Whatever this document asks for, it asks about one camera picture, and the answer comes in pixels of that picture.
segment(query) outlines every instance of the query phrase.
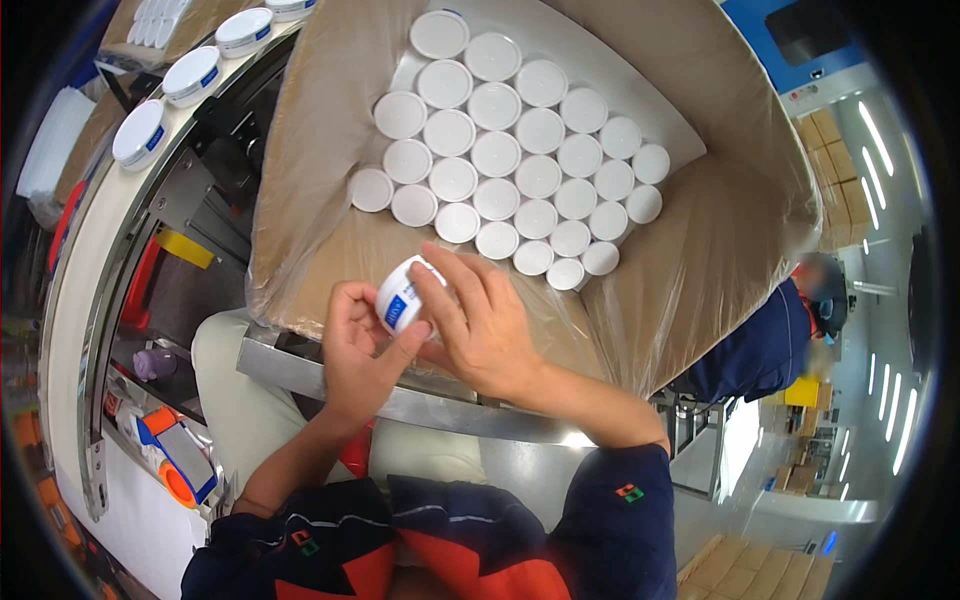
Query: stacked cardboard box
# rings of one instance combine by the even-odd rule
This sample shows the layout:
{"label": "stacked cardboard box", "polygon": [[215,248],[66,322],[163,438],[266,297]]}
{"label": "stacked cardboard box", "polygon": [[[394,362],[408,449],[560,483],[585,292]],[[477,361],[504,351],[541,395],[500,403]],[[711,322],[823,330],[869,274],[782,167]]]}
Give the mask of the stacked cardboard box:
{"label": "stacked cardboard box", "polygon": [[794,127],[824,202],[824,233],[819,250],[830,252],[859,244],[871,224],[870,209],[836,121],[821,108],[794,120]]}

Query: plastic liner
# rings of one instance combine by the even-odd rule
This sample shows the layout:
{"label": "plastic liner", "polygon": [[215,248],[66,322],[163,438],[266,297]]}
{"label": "plastic liner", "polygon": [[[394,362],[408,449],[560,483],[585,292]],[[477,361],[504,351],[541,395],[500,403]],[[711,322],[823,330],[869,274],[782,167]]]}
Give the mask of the plastic liner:
{"label": "plastic liner", "polygon": [[[746,320],[816,245],[819,197],[776,91],[712,0],[549,4],[632,64],[708,149],[659,186],[662,214],[628,236],[612,274],[577,294],[512,273],[542,354],[648,396]],[[382,151],[372,107],[424,10],[411,0],[326,2],[300,34],[255,215],[248,308],[262,324],[320,339],[333,283],[376,284],[420,241],[436,241],[432,228],[406,228],[389,212],[349,209],[345,195],[351,170]]]}

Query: cardboard box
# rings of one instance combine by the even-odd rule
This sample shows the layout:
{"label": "cardboard box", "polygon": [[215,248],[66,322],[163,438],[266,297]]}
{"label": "cardboard box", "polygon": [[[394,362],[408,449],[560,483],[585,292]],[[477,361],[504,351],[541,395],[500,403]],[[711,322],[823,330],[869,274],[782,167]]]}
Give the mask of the cardboard box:
{"label": "cardboard box", "polygon": [[833,162],[833,170],[837,172],[837,178],[841,182],[857,178],[856,167],[843,140],[827,144],[827,153],[830,155],[830,161]]}
{"label": "cardboard box", "polygon": [[813,178],[816,179],[818,186],[825,187],[840,182],[826,147],[811,150],[806,155],[810,159],[810,168],[813,169]]}
{"label": "cardboard box", "polygon": [[847,205],[847,214],[850,215],[850,243],[859,244],[874,230],[874,219],[870,216],[867,195],[863,193],[863,184],[859,180],[841,183],[840,189]]}
{"label": "cardboard box", "polygon": [[824,144],[832,144],[833,142],[840,141],[840,130],[837,129],[836,121],[833,120],[833,115],[830,114],[829,110],[821,108],[811,114],[810,118],[816,123],[817,131],[820,132],[820,137],[823,138]]}
{"label": "cardboard box", "polygon": [[807,151],[816,150],[824,147],[824,138],[817,131],[817,126],[813,119],[806,116],[794,123],[797,128],[797,134],[804,143],[804,149]]}

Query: white jar lid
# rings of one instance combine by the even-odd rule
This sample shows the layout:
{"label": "white jar lid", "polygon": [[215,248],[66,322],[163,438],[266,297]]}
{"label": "white jar lid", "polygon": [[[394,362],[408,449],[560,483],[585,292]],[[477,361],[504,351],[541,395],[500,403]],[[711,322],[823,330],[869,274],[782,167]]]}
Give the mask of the white jar lid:
{"label": "white jar lid", "polygon": [[514,174],[516,189],[527,198],[549,198],[557,193],[563,180],[564,173],[560,170],[560,165],[546,155],[524,158]]}
{"label": "white jar lid", "polygon": [[600,142],[585,133],[569,135],[557,151],[557,162],[564,173],[575,178],[587,178],[600,168],[603,148]]}
{"label": "white jar lid", "polygon": [[670,155],[662,146],[644,144],[634,155],[634,175],[641,183],[660,183],[670,172]]}
{"label": "white jar lid", "polygon": [[550,60],[531,60],[516,74],[516,91],[531,107],[554,107],[566,95],[564,70]]}
{"label": "white jar lid", "polygon": [[[229,46],[237,42],[243,42],[242,45],[247,45],[247,43],[259,41],[270,33],[269,27],[273,21],[274,12],[270,9],[263,7],[247,9],[224,21],[217,28],[214,37],[218,44],[227,45],[226,48],[222,47],[221,50],[229,50],[231,49]],[[246,41],[248,36],[253,36],[253,39],[249,42]]]}
{"label": "white jar lid", "polygon": [[364,212],[376,212],[390,205],[394,183],[379,169],[360,169],[347,184],[347,199]]}
{"label": "white jar lid", "polygon": [[399,139],[383,153],[383,170],[397,183],[423,181],[433,168],[430,149],[416,139]]}
{"label": "white jar lid", "polygon": [[557,226],[557,209],[540,199],[528,200],[514,215],[516,232],[528,240],[539,240],[553,233]]}
{"label": "white jar lid", "polygon": [[464,62],[477,79],[502,82],[520,70],[522,55],[519,46],[503,34],[481,34],[470,41]]}
{"label": "white jar lid", "polygon": [[590,245],[590,228],[581,221],[564,221],[550,234],[550,248],[558,256],[579,256]]}
{"label": "white jar lid", "polygon": [[394,192],[390,211],[407,227],[423,227],[437,216],[437,197],[422,185],[404,185]]}
{"label": "white jar lid", "polygon": [[473,76],[456,60],[434,60],[417,77],[417,93],[433,108],[456,108],[473,91]]}
{"label": "white jar lid", "polygon": [[490,260],[503,260],[516,252],[516,247],[520,245],[520,234],[509,223],[493,221],[480,228],[473,243],[477,251]]}
{"label": "white jar lid", "polygon": [[635,181],[634,170],[622,160],[608,160],[593,174],[597,196],[614,202],[629,196]]}
{"label": "white jar lid", "polygon": [[627,197],[627,215],[630,220],[640,225],[646,225],[660,216],[663,208],[663,197],[653,185],[638,185]]}
{"label": "white jar lid", "polygon": [[602,202],[590,213],[588,222],[593,237],[609,242],[627,230],[627,209],[621,203]]}
{"label": "white jar lid", "polygon": [[445,9],[417,17],[410,27],[410,43],[429,59],[452,59],[467,47],[470,27],[459,13]]}
{"label": "white jar lid", "polygon": [[423,141],[438,156],[460,156],[473,146],[477,130],[465,112],[448,108],[430,115],[423,127]]}
{"label": "white jar lid", "polygon": [[477,170],[462,158],[444,158],[433,165],[428,180],[437,198],[458,203],[473,195]]}
{"label": "white jar lid", "polygon": [[520,164],[520,145],[509,133],[486,132],[474,142],[470,160],[487,177],[507,177]]}
{"label": "white jar lid", "polygon": [[607,122],[607,101],[588,87],[578,87],[560,103],[560,116],[576,133],[593,133]]}
{"label": "white jar lid", "polygon": [[516,141],[530,154],[548,155],[564,143],[566,127],[550,108],[531,108],[516,122]]}
{"label": "white jar lid", "polygon": [[626,160],[640,147],[640,128],[627,117],[614,117],[600,129],[600,145],[610,158]]}
{"label": "white jar lid", "polygon": [[524,275],[541,275],[552,264],[553,249],[542,240],[523,242],[514,252],[514,267]]}
{"label": "white jar lid", "polygon": [[503,221],[520,208],[520,192],[509,180],[486,180],[473,193],[473,207],[488,221]]}
{"label": "white jar lid", "polygon": [[520,118],[523,103],[512,87],[506,84],[483,84],[473,90],[467,101],[467,112],[477,127],[502,132]]}
{"label": "white jar lid", "polygon": [[373,107],[373,122],[391,139],[413,137],[426,123],[426,104],[413,92],[391,92]]}
{"label": "white jar lid", "polygon": [[202,46],[174,62],[163,76],[163,94],[177,108],[196,104],[220,73],[220,51],[216,46]]}
{"label": "white jar lid", "polygon": [[620,262],[620,250],[610,242],[593,242],[580,257],[580,262],[587,273],[604,276],[616,269]]}
{"label": "white jar lid", "polygon": [[165,134],[162,120],[163,102],[160,100],[148,100],[134,108],[113,137],[113,157],[120,163],[129,163],[137,155],[146,156],[153,152]]}
{"label": "white jar lid", "polygon": [[480,215],[466,203],[446,204],[433,222],[437,235],[451,244],[463,244],[476,237]]}
{"label": "white jar lid", "polygon": [[553,204],[565,219],[586,219],[597,206],[597,191],[587,180],[566,180],[554,194]]}
{"label": "white jar lid", "polygon": [[576,258],[561,258],[546,271],[546,282],[555,290],[572,290],[584,280],[584,266]]}

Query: person's right hand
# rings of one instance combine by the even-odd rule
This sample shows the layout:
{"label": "person's right hand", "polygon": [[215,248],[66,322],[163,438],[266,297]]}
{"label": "person's right hand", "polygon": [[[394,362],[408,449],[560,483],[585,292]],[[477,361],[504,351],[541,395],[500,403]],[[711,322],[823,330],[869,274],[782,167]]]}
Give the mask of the person's right hand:
{"label": "person's right hand", "polygon": [[534,350],[526,309],[510,278],[480,256],[429,243],[423,257],[456,292],[463,312],[435,275],[418,262],[411,265],[417,293],[444,338],[442,345],[424,344],[420,356],[484,396],[536,408],[524,405],[535,396],[546,361]]}

